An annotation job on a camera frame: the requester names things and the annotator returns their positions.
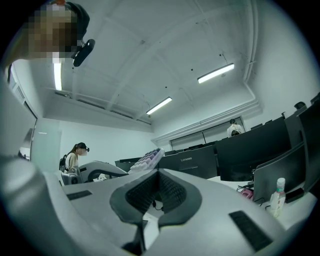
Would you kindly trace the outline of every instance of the desk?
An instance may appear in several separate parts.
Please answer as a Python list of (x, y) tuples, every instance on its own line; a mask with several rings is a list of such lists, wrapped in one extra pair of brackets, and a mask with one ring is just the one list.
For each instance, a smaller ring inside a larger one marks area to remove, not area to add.
[[(208, 181), (224, 184), (234, 190), (238, 186), (244, 186), (248, 184), (248, 181), (224, 181), (220, 180), (220, 176), (209, 178)], [(316, 205), (317, 198), (310, 192), (306, 193), (303, 197), (295, 200), (291, 203), (285, 203), (281, 215), (276, 219), (280, 222), (285, 230), (288, 230), (294, 224), (306, 220), (311, 214), (314, 206)], [(264, 209), (269, 206), (270, 203), (264, 202), (261, 208)]]

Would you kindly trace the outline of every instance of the black pad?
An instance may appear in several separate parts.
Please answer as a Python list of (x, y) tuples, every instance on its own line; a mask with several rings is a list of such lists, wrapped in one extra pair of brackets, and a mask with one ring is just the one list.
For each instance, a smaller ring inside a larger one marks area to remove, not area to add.
[(194, 185), (160, 169), (116, 189), (110, 205), (123, 222), (142, 227), (143, 215), (158, 192), (165, 213), (158, 221), (159, 227), (184, 224), (198, 211), (202, 202)]
[(256, 252), (272, 243), (272, 240), (243, 211), (229, 213), (229, 216)]

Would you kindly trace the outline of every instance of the window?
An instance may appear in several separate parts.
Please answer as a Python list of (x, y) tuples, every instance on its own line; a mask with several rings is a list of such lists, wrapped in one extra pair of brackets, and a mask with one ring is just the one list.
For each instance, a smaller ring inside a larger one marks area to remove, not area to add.
[(32, 137), (33, 137), (33, 133), (34, 133), (34, 129), (35, 129), (35, 125), (36, 125), (36, 121), (37, 121), (37, 117), (35, 116), (35, 114), (32, 112), (32, 110), (30, 109), (30, 107), (28, 106), (28, 104), (26, 102), (24, 102), (24, 106), (30, 111), (30, 113), (32, 114), (32, 116), (30, 116), (30, 118), (34, 118), (34, 122), (32, 122), (32, 127), (30, 127), (28, 133), (26, 134), (24, 141), (19, 149), (19, 153), (21, 154), (20, 156), (29, 160), (31, 158), (31, 145), (32, 145)]
[[(241, 118), (235, 118), (238, 125), (244, 128)], [(206, 144), (209, 142), (220, 141), (228, 137), (227, 129), (230, 127), (230, 122), (219, 124), (215, 127), (196, 132), (181, 138), (171, 140), (173, 150), (184, 150), (199, 144)]]

